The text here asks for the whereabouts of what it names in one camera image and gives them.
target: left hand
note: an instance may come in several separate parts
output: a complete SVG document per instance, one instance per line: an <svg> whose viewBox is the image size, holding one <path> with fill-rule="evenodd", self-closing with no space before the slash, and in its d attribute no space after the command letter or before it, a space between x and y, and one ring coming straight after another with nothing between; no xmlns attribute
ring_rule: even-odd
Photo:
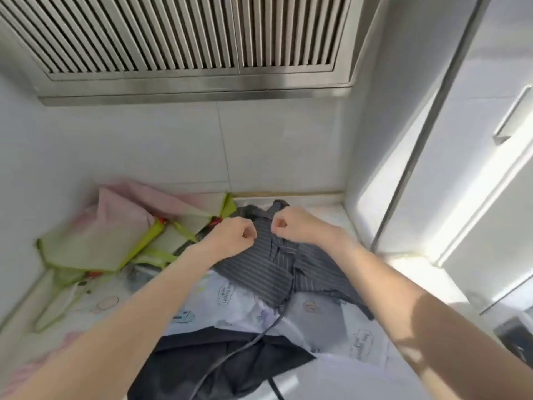
<svg viewBox="0 0 533 400"><path fill-rule="evenodd" d="M228 217L199 243L215 256L217 262L233 257L254 245L257 231L250 219Z"/></svg>

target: right hand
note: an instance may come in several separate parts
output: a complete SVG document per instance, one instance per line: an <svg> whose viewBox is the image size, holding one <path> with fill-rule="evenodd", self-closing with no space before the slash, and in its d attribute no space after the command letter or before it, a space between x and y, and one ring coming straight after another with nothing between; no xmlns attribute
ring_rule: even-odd
<svg viewBox="0 0 533 400"><path fill-rule="evenodd" d="M320 237L327 233L328 228L334 226L301 207L288 206L274 215L271 231L278 237L295 243L307 242L318 245Z"/></svg>

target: fist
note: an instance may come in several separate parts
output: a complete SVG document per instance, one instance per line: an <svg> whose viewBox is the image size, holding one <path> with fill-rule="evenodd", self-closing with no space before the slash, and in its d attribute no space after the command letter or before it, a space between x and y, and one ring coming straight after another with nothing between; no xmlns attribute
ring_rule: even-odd
<svg viewBox="0 0 533 400"><path fill-rule="evenodd" d="M250 248L256 238L257 231L250 219L229 217L217 224L201 244L208 247L218 262Z"/></svg>
<svg viewBox="0 0 533 400"><path fill-rule="evenodd" d="M328 223L297 206L288 206L274 215L272 233L295 243L318 244Z"/></svg>

